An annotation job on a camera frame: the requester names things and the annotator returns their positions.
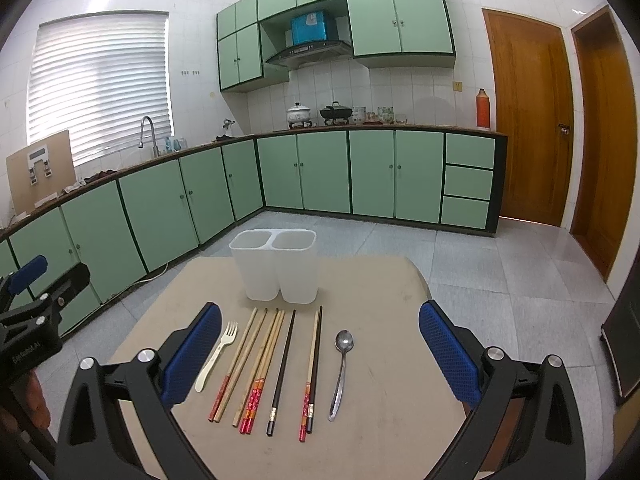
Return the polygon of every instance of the white plastic fork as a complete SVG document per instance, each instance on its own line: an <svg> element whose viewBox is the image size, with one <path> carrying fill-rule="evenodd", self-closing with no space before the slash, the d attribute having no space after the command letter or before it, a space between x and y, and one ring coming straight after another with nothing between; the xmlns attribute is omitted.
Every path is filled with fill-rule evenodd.
<svg viewBox="0 0 640 480"><path fill-rule="evenodd" d="M213 365L216 364L216 360L220 355L220 353L222 352L222 349L225 346L230 345L233 341L235 341L236 333L238 333L238 323L235 321L229 321L226 324L225 332L220 338L220 344L216 348L216 351L213 352L211 359L207 361L207 364L204 365L204 367L198 374L198 377L196 378L195 390L198 393L200 393L204 388L204 384L207 382L207 378L209 377L211 370L213 370Z"/></svg>

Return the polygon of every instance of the metal spoon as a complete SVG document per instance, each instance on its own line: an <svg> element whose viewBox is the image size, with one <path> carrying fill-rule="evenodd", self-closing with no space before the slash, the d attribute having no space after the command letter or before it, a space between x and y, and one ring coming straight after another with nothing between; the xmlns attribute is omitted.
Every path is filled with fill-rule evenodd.
<svg viewBox="0 0 640 480"><path fill-rule="evenodd" d="M340 408L340 401L342 400L342 391L344 390L344 369L347 366L347 352L353 348L353 336L348 330L340 330L335 337L335 347L342 354L342 362L340 363L340 375L338 376L338 383L335 385L334 398L331 401L331 408L329 410L329 420L334 420L338 414L338 408Z"/></svg>

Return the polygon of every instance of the faucet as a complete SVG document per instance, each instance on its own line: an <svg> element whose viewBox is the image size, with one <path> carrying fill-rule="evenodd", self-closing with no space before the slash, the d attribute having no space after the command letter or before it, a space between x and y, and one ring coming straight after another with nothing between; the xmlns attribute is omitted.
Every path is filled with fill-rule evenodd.
<svg viewBox="0 0 640 480"><path fill-rule="evenodd" d="M158 150L158 144L156 143L156 130L154 128L154 122L151 120L151 117L149 117L148 115L145 115L140 121L140 144L138 145L138 147L142 148L144 146L144 144L142 143L142 133L144 132L144 129L145 129L145 119L149 119L149 125L151 126L151 139L154 144L154 158L156 158L160 156L160 151Z"/></svg>

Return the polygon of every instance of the chopstick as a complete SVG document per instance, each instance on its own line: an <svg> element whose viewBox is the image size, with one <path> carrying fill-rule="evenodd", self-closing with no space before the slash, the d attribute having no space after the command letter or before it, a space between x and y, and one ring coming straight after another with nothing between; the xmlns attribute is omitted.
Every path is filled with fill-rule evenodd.
<svg viewBox="0 0 640 480"><path fill-rule="evenodd" d="M260 383L260 377L262 376L262 372L264 370L264 364L266 362L269 349L271 348L271 342L273 341L274 334L278 327L280 314L282 314L282 311L276 312L276 315L273 318L273 324L271 325L271 331L269 332L269 337L267 339L266 346L262 350L262 355L260 356L260 363L258 364L258 368L255 371L253 376L253 383L251 387L251 393L249 394L249 401L246 403L246 408L244 409L244 415L242 416L242 420L240 422L239 431L242 434L246 433L247 424L249 422L249 416L251 415L251 409L252 409L252 406L254 405L255 392L258 387L258 384Z"/></svg>
<svg viewBox="0 0 640 480"><path fill-rule="evenodd" d="M240 352L242 351L242 347L244 346L244 342L246 341L246 337L249 335L249 329L251 328L252 323L255 319L255 314L258 312L258 307L255 307L249 316L249 321L246 323L246 327L244 327L244 332L242 332L242 337L240 338L240 342L238 343L238 348L236 348L236 353L234 354L234 358L231 359L231 364L229 365L229 370L226 371L225 378L222 379L222 384L220 384L220 389L218 390L218 394L216 396L216 400L213 403L213 408L211 409L211 413L214 415L220 406L220 402L222 402L222 396L225 394L226 386L229 384L229 379L231 378L231 374L234 371L234 367L238 362L238 358L240 357Z"/></svg>
<svg viewBox="0 0 640 480"><path fill-rule="evenodd" d="M311 351L309 355L309 368L306 373L305 398L302 402L302 420L300 421L300 435L298 440L304 442L306 440L306 416L309 409L309 393L311 391L311 374L314 366L314 350L316 349L316 331L318 330L318 311L314 317L314 332L311 338Z"/></svg>
<svg viewBox="0 0 640 480"><path fill-rule="evenodd" d="M314 428L314 405L316 403L316 383L318 382L318 358L320 356L320 335L322 329L322 305L318 310L316 325L316 346L314 348L314 364L311 370L311 391L309 392L309 407L306 414L306 432L311 433Z"/></svg>
<svg viewBox="0 0 640 480"><path fill-rule="evenodd" d="M269 421L267 423L267 436L273 436L273 430L276 426L276 414L278 413L278 404L280 403L280 392L282 390L282 381L284 380L284 371L287 368L287 357L289 355L289 346L291 345L291 335L293 334L293 322L296 320L296 311L291 314L291 322L289 323L289 332L287 333L287 340L284 343L284 350L282 351L282 360L280 361L280 371L278 372L278 381L276 382L276 389L273 393L273 400L271 401L271 413L269 414Z"/></svg>
<svg viewBox="0 0 640 480"><path fill-rule="evenodd" d="M258 388L255 392L254 397L254 405L251 408L251 412L249 414L249 420L246 425L246 434L251 434L251 430L254 428L255 422L255 414L258 412L258 406L260 405L260 398L262 397L262 390L264 389L264 383L267 380L267 374L269 373L269 366L271 365L271 360L273 359L273 352L276 349L276 345L278 344L278 337L280 336L280 329L282 328L282 323L284 322L284 311L280 311L280 320L278 321L278 326L275 330L275 335L273 340L271 341L271 348L269 350L269 354L267 355L267 359L264 362L262 375L260 377L260 382L258 383Z"/></svg>
<svg viewBox="0 0 640 480"><path fill-rule="evenodd" d="M247 386L244 389L244 393L242 394L242 401L240 406L238 406L238 410L236 411L236 414L234 416L234 421L231 423L231 425L234 428L237 428L238 425L240 424L240 417L242 417L242 412L244 412L244 406L246 405L246 402L249 398L249 393L251 392L251 387L254 384L254 379L255 379L255 375L258 371L258 367L260 366L260 363L262 362L262 356L264 354L264 349L267 348L267 343L269 341L269 339L271 338L271 332L273 331L273 327L276 323L276 318L278 317L278 309L276 309L276 313L273 316L273 319L271 319L271 324L269 325L269 329L267 330L267 333L264 335L264 338L262 340L262 344L260 345L260 349L258 350L258 355L255 357L255 362L254 362L254 367L251 369L251 373L249 373L249 381L247 383Z"/></svg>
<svg viewBox="0 0 640 480"><path fill-rule="evenodd" d="M249 338L249 344L247 345L247 347L242 352L242 357L238 361L238 365L236 366L236 368L234 369L233 373L231 374L231 378L229 379L229 385L225 389L225 393L222 396L222 400L220 401L220 405L218 406L218 408L217 408L217 410L215 412L213 410L211 410L211 413L209 413L209 422L220 422L220 419L222 418L223 413L225 413L226 405L229 402L229 398L231 397L231 393L233 392L234 388L236 387L236 383L238 382L238 378L240 377L240 374L242 373L242 369L244 368L244 364L246 363L246 360L248 359L249 354L251 353L251 349L254 347L255 340L258 337L258 332L260 332L260 329L261 329L262 324L264 322L264 318L266 316L267 316L267 309L265 308L263 313L262 313L262 317L260 318L260 321L258 322L258 325L255 327L253 333L251 334L251 337Z"/></svg>

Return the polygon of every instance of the white blind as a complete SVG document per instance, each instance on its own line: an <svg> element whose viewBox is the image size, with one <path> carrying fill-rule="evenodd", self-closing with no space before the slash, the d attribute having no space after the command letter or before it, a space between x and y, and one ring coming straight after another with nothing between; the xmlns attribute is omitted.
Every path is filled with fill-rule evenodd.
<svg viewBox="0 0 640 480"><path fill-rule="evenodd" d="M167 21L166 14L135 12L41 26L28 84L28 143L69 130L78 166L136 146L145 115L157 138L170 136Z"/></svg>

